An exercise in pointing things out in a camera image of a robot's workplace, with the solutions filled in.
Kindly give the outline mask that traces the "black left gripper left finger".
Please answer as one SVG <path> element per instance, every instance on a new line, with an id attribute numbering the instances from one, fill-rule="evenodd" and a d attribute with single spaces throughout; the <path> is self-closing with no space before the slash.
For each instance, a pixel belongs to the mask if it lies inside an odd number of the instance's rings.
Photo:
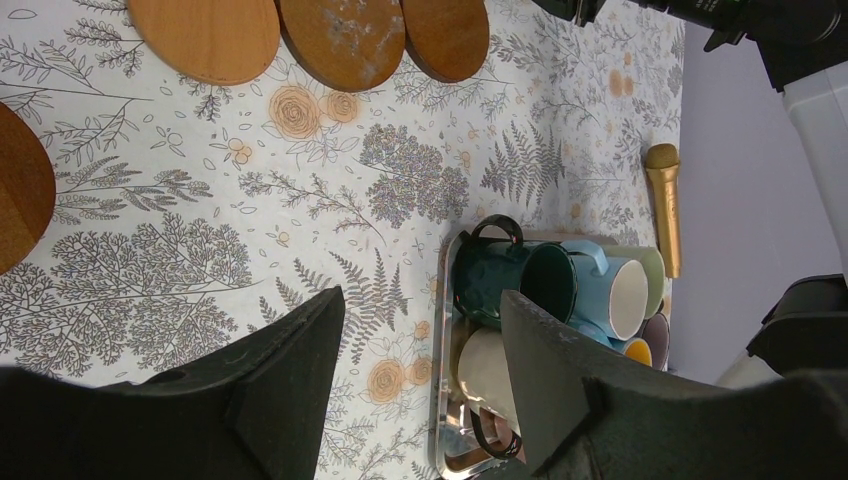
<path id="1" fill-rule="evenodd" d="M 1 371 L 5 479 L 310 479 L 345 301 L 328 288 L 275 322 L 141 384 Z"/>

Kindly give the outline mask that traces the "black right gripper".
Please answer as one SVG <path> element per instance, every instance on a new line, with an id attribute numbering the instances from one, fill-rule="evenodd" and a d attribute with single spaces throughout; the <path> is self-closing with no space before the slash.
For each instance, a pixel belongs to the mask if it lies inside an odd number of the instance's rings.
<path id="1" fill-rule="evenodd" d="M 827 38 L 842 8 L 836 1 L 814 0 L 633 0 L 634 4 L 713 31 L 704 50 L 754 41 L 806 46 Z"/>

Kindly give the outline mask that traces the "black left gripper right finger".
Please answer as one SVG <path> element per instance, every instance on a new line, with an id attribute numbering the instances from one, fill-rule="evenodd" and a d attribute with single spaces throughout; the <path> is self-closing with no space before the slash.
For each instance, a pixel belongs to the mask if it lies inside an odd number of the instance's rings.
<path id="1" fill-rule="evenodd" d="M 843 479 L 847 376 L 726 389 L 603 346 L 524 295 L 502 334 L 529 472 L 542 479 Z"/>

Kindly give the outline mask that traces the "light wooden coaster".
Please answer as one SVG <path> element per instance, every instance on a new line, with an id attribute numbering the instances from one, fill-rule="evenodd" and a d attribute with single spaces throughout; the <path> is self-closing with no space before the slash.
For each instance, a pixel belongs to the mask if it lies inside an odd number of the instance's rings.
<path id="1" fill-rule="evenodd" d="M 35 248 L 52 219 L 56 183 L 47 152 L 9 107 L 1 106 L 1 272 Z"/>

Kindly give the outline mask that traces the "reddish brown coaster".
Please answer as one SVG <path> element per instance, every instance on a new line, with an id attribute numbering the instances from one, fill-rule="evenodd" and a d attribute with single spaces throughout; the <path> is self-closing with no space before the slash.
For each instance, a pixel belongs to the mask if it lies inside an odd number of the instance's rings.
<path id="1" fill-rule="evenodd" d="M 483 0 L 403 0 L 406 51 L 419 69 L 443 83 L 471 78 L 489 48 Z"/>

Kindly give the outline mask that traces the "light brown coaster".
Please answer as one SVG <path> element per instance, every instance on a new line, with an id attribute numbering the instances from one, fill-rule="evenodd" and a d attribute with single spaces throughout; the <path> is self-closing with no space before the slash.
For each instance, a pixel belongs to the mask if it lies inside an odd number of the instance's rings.
<path id="1" fill-rule="evenodd" d="M 272 0 L 129 0 L 126 6 L 136 31 L 159 59 L 212 85 L 259 77 L 281 40 Z"/>

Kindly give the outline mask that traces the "scratched dark brown coaster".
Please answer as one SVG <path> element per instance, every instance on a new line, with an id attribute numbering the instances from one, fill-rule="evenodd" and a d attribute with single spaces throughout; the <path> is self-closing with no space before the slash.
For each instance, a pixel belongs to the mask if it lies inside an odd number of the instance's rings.
<path id="1" fill-rule="evenodd" d="M 282 37 L 322 84 L 357 93 L 389 79 L 402 61 L 405 22 L 391 0 L 280 0 Z"/>

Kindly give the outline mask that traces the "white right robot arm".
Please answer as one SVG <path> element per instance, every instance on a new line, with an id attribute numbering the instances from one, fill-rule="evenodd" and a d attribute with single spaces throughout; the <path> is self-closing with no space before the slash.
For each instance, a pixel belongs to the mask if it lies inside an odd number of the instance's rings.
<path id="1" fill-rule="evenodd" d="M 537 93 L 531 114 L 566 134 L 567 200 L 580 233 L 655 246 L 650 148 L 681 161 L 683 269 L 665 301 L 672 373 L 746 385 L 773 378 L 746 352 L 793 281 L 842 269 L 813 174 L 750 41 L 706 53 L 708 31 L 629 1 L 585 27 L 536 11 L 500 58 Z"/>

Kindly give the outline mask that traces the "blue mug yellow inside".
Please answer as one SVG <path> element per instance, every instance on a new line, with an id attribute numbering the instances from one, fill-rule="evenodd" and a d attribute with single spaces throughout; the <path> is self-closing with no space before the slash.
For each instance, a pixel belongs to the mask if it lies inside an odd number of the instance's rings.
<path id="1" fill-rule="evenodd" d="M 650 346 L 641 338 L 632 337 L 628 340 L 612 339 L 608 337 L 597 325 L 581 319 L 572 319 L 567 323 L 567 325 L 581 334 L 595 340 L 601 345 L 609 347 L 612 350 L 630 358 L 631 360 L 648 367 L 653 366 Z"/>

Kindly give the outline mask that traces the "purple grey mug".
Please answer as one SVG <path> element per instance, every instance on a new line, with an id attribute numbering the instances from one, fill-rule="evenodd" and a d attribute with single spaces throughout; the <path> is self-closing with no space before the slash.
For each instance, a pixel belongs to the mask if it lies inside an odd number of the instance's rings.
<path id="1" fill-rule="evenodd" d="M 666 371 L 670 350 L 670 324 L 661 312 L 646 319 L 638 333 L 651 350 L 652 366 L 656 370 Z"/>

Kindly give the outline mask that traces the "light blue mug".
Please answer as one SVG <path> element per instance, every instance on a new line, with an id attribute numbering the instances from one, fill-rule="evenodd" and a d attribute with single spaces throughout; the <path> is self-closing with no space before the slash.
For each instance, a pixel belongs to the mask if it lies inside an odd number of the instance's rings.
<path id="1" fill-rule="evenodd" d="M 588 321 L 613 340 L 635 336 L 644 319 L 649 294 L 642 264 L 609 256 L 590 240 L 566 240 L 577 278 L 574 316 Z"/>

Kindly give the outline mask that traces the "metal tray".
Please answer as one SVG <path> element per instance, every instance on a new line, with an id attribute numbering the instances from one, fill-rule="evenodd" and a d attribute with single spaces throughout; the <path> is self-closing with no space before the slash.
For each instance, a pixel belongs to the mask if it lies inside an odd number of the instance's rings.
<path id="1" fill-rule="evenodd" d="M 504 463 L 493 456 L 493 445 L 478 442 L 472 421 L 476 403 L 461 389 L 461 352 L 482 324 L 456 308 L 452 270 L 468 245 L 509 240 L 507 233 L 497 233 L 491 226 L 480 227 L 473 232 L 460 231 L 441 250 L 430 454 L 444 479 L 491 477 Z M 603 401 L 599 387 L 565 359 L 563 346 L 545 337 L 542 327 L 549 314 L 519 293 L 510 293 L 504 301 L 508 333 L 505 364 L 484 368 L 509 380 L 517 416 L 525 420 L 532 440 L 545 447 L 546 455 L 530 466 L 532 473 L 538 473 L 599 418 Z"/>

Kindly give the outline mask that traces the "dark green mug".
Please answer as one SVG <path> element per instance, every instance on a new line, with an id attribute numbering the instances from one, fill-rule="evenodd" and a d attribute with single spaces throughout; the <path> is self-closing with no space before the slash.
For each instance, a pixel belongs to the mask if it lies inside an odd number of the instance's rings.
<path id="1" fill-rule="evenodd" d="M 560 322 L 569 322 L 577 274 L 561 244 L 526 240 L 520 225 L 501 214 L 461 232 L 459 240 L 449 279 L 453 305 L 464 317 L 499 330 L 502 293 L 514 290 Z"/>

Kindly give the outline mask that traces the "light green mug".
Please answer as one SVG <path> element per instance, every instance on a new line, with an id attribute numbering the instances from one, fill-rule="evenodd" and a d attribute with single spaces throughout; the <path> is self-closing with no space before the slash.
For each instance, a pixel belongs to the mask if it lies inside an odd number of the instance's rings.
<path id="1" fill-rule="evenodd" d="M 654 316 L 661 306 L 665 293 L 665 264 L 656 247 L 603 245 L 604 252 L 613 257 L 634 259 L 641 263 L 648 285 L 648 297 L 644 319 Z"/>

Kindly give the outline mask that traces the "gold microphone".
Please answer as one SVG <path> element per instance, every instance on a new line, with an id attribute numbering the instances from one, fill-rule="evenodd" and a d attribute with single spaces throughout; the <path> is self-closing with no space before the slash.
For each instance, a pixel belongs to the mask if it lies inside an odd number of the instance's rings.
<path id="1" fill-rule="evenodd" d="M 656 236 L 667 278 L 679 278 L 682 271 L 682 238 L 678 209 L 680 156 L 675 145 L 661 143 L 650 147 L 645 171 L 654 196 Z"/>

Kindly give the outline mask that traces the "floral tablecloth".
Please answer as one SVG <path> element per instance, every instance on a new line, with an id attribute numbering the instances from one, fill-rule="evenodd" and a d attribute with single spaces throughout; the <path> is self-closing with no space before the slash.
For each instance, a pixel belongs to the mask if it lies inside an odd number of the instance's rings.
<path id="1" fill-rule="evenodd" d="M 1 278 L 1 362 L 142 382 L 314 293 L 348 313 L 320 479 L 434 479 L 439 254 L 492 214 L 655 241 L 642 151 L 680 133 L 685 25 L 626 1 L 585 27 L 490 1 L 490 49 L 444 84 L 404 59 L 342 93 L 280 47 L 240 86 L 176 73 L 122 1 L 5 1 L 1 99 L 50 156 L 56 208 Z"/>

